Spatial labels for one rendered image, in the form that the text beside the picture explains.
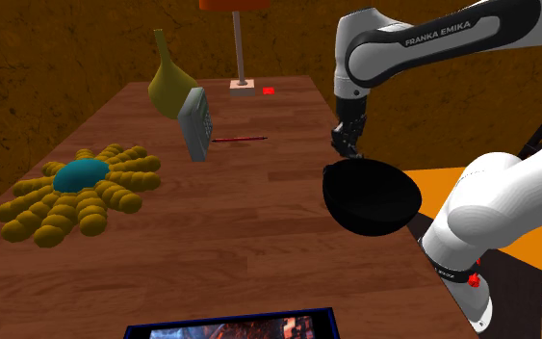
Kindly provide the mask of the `black bowl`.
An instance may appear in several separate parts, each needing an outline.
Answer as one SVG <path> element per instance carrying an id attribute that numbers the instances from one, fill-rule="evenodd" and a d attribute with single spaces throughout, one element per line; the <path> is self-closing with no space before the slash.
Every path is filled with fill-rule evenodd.
<path id="1" fill-rule="evenodd" d="M 323 169 L 323 199 L 332 218 L 362 236 L 384 236 L 407 225 L 422 205 L 411 177 L 372 159 L 344 159 Z"/>

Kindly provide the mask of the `orange shade table lamp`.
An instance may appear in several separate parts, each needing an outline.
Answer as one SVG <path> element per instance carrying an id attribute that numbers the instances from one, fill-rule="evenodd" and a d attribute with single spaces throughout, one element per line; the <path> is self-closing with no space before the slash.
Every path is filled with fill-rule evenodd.
<path id="1" fill-rule="evenodd" d="M 231 96 L 255 95 L 254 80 L 245 78 L 241 12 L 267 9 L 270 4 L 271 0 L 198 0 L 198 6 L 203 11 L 231 12 L 232 14 L 238 78 L 230 81 Z"/>

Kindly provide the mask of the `red pencil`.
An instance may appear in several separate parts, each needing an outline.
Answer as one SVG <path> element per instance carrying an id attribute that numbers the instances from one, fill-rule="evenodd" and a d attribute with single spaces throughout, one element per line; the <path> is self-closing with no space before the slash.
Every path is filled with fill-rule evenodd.
<path id="1" fill-rule="evenodd" d="M 218 138 L 212 139 L 213 143 L 230 143 L 230 142 L 247 142 L 247 141 L 261 141 L 268 137 L 255 136 L 255 137 L 235 137 L 235 138 Z"/>

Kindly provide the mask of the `grey calculator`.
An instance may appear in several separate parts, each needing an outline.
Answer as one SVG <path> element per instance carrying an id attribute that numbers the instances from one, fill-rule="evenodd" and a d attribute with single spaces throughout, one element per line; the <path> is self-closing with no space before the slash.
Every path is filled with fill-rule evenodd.
<path id="1" fill-rule="evenodd" d="M 177 116 L 193 162 L 204 162 L 211 141 L 213 123 L 205 90 L 192 88 Z"/>

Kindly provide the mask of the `brown wooden table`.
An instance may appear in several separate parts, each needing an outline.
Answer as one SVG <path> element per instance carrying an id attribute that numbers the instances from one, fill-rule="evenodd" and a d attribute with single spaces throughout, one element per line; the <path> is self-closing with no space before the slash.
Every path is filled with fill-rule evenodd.
<path id="1" fill-rule="evenodd" d="M 97 237 L 54 248 L 0 235 L 0 339 L 122 339 L 133 324 L 331 307 L 342 339 L 477 339 L 406 229 L 368 238 L 328 214 L 322 171 L 334 116 L 307 76 L 267 77 L 233 97 L 207 80 L 213 137 L 193 162 L 178 123 L 131 83 L 54 148 L 141 145 L 161 186 Z"/>

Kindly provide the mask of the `yellow long-necked vase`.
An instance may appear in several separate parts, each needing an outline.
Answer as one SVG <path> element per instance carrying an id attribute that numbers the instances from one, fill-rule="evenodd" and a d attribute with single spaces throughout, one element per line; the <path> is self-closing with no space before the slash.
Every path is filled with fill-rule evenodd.
<path id="1" fill-rule="evenodd" d="M 160 65 L 148 86 L 148 96 L 160 114 L 177 119 L 185 99 L 198 84 L 170 58 L 164 31 L 155 29 L 154 36 L 160 54 Z"/>

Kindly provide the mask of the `dark robot stand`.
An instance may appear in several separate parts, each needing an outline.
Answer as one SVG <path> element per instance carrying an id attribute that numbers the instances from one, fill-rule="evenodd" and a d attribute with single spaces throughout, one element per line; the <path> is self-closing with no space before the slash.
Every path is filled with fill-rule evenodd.
<path id="1" fill-rule="evenodd" d="M 542 271 L 497 249 L 480 257 L 481 284 L 493 303 L 490 324 L 477 339 L 542 339 Z"/>

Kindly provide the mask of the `blue-framed tablet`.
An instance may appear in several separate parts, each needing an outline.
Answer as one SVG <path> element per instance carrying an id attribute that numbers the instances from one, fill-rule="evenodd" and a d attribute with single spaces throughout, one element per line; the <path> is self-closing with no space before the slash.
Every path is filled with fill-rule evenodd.
<path id="1" fill-rule="evenodd" d="M 126 328 L 123 339 L 341 339 L 331 307 Z"/>

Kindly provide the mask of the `yellow teal flower-shaped toy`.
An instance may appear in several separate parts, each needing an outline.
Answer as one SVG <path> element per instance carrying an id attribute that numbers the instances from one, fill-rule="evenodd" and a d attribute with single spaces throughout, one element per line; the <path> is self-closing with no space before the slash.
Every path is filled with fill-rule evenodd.
<path id="1" fill-rule="evenodd" d="M 160 159 L 144 147 L 118 143 L 97 154 L 81 148 L 68 163 L 47 162 L 40 177 L 16 182 L 13 199 L 0 205 L 1 237 L 53 248 L 75 227 L 87 237 L 98 236 L 107 228 L 110 210 L 140 211 L 141 193 L 161 185 L 160 167 Z"/>

